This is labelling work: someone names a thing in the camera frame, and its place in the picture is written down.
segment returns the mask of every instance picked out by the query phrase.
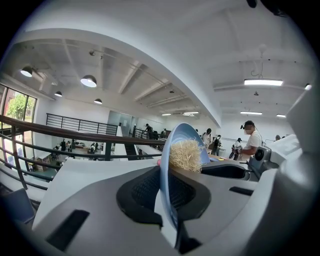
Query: blue chair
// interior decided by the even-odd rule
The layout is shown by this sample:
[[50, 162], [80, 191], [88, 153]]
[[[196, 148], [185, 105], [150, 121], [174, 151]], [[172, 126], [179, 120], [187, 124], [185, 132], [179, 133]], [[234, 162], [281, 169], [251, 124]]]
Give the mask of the blue chair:
[[35, 218], [35, 212], [24, 188], [4, 195], [0, 199], [9, 218], [27, 224]]

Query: blue bowl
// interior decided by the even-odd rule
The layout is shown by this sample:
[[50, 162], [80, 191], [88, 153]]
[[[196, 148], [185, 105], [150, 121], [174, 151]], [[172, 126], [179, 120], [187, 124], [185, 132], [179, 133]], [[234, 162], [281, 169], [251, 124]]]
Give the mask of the blue bowl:
[[201, 163], [207, 164], [210, 162], [207, 150], [205, 145], [200, 138], [199, 134], [196, 130], [188, 123], [180, 123], [178, 124], [170, 133], [167, 138], [165, 145], [163, 147], [162, 156], [161, 156], [161, 164], [160, 164], [160, 191], [162, 204], [164, 207], [164, 211], [171, 222], [171, 224], [177, 228], [178, 219], [177, 213], [174, 207], [170, 203], [169, 196], [169, 181], [168, 181], [168, 171], [169, 171], [169, 156], [170, 156], [170, 147], [171, 144], [175, 144], [185, 140], [196, 140], [200, 147], [203, 147], [201, 150]]

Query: headset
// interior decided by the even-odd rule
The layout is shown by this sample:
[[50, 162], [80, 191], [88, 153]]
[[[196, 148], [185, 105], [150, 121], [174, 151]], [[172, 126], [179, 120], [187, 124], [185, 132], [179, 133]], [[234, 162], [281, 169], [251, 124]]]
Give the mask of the headset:
[[[247, 121], [245, 121], [243, 124], [241, 124], [241, 127], [240, 127], [240, 129], [245, 129], [245, 123], [246, 123]], [[261, 136], [261, 146], [263, 146], [264, 145], [264, 140], [263, 140], [263, 138], [262, 138], [262, 135], [261, 135], [261, 133], [260, 133], [260, 131], [258, 130], [258, 128], [256, 127], [256, 125], [255, 125], [255, 123], [254, 122], [252, 122], [253, 124], [253, 126], [254, 126], [254, 128], [256, 128], [256, 131], [260, 134], [260, 136]]]

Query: shredded straw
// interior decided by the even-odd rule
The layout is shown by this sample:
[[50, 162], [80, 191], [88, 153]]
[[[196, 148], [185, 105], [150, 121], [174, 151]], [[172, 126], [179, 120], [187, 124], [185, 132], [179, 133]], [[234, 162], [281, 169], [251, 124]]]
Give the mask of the shredded straw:
[[201, 173], [201, 150], [195, 139], [187, 139], [172, 144], [170, 147], [169, 165], [187, 171]]

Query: wooden handrail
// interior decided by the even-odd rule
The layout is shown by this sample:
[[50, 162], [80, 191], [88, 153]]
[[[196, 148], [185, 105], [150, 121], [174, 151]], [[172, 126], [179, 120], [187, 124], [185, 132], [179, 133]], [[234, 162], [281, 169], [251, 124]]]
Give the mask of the wooden handrail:
[[16, 120], [4, 115], [0, 115], [0, 122], [15, 126], [23, 131], [32, 131], [35, 133], [57, 136], [62, 138], [70, 138], [83, 141], [94, 141], [102, 143], [117, 143], [117, 144], [135, 144], [135, 145], [164, 145], [165, 141], [155, 139], [119, 137], [113, 135], [82, 133], [62, 128], [50, 127], [42, 124], [25, 122]]

